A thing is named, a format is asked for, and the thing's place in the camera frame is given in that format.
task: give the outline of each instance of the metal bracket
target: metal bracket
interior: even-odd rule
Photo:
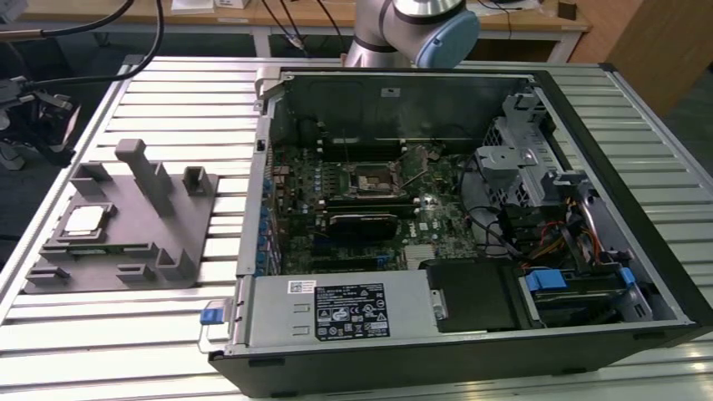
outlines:
[[[278,67],[262,67],[254,73],[254,95],[261,101],[270,97],[281,84],[281,69]]]

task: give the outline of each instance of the warning label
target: warning label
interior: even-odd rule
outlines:
[[[314,314],[319,341],[390,335],[383,284],[315,287]]]

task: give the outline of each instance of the aluminum extrusion table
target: aluminum extrusion table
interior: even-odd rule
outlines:
[[[335,60],[156,58],[132,82],[109,88],[77,145],[77,160],[125,171],[113,155],[141,138],[169,173],[204,165],[218,174],[219,198],[208,230],[200,286],[145,292],[17,295],[64,205],[70,170],[60,172],[0,274],[0,401],[233,401],[238,389],[210,368],[196,342],[198,314],[234,290],[261,66],[337,66]],[[547,69],[663,239],[713,300],[713,180],[617,73],[597,65],[465,63],[490,69]],[[574,152],[562,143],[574,167]],[[213,345],[226,326],[210,327]],[[358,399],[710,399],[713,335],[635,354],[593,373],[511,378],[327,396]]]

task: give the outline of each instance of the white label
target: white label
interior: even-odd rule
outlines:
[[[247,23],[246,18],[218,18],[218,23]]]
[[[313,294],[314,287],[314,280],[299,280],[287,282],[287,294]]]
[[[381,97],[382,98],[397,98],[401,96],[401,89],[399,88],[382,88],[381,89]]]

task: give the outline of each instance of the barcode sticker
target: barcode sticker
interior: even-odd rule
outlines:
[[[314,280],[294,280],[287,282],[287,294],[313,294],[315,287]]]

